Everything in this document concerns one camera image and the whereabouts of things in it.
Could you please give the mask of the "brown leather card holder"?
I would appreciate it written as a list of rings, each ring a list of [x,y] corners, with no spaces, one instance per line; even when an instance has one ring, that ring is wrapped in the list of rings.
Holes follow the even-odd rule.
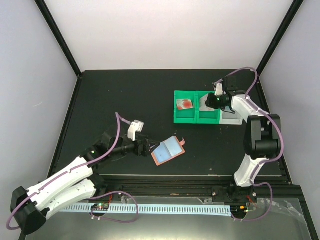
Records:
[[[184,138],[179,140],[176,136],[171,136],[170,138],[161,142],[160,145],[151,153],[151,156],[155,164],[160,166],[183,155],[186,152],[184,145]]]

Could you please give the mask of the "white flower card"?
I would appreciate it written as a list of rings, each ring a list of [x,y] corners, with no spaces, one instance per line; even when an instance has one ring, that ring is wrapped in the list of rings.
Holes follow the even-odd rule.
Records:
[[[199,111],[200,111],[200,112],[214,112],[215,109],[214,109],[214,108],[211,108],[211,107],[208,107],[208,106],[206,106],[205,104],[203,104],[203,105],[200,105],[200,106],[199,106]]]

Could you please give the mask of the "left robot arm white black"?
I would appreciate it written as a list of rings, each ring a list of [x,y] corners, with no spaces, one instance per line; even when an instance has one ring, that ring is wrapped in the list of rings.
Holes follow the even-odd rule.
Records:
[[[103,199],[107,184],[98,174],[99,165],[130,153],[140,157],[151,155],[159,141],[138,134],[135,140],[104,133],[69,165],[46,180],[29,188],[20,186],[12,192],[10,220],[18,224],[23,235],[39,230],[59,210],[76,202]]]

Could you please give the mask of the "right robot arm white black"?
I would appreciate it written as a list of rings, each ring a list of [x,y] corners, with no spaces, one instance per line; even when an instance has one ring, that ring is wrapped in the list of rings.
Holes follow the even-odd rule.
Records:
[[[233,76],[224,77],[209,93],[205,105],[215,110],[230,109],[245,121],[244,158],[229,186],[215,190],[232,203],[244,202],[254,191],[255,179],[263,166],[277,161],[284,152],[281,119],[261,109],[243,90]]]

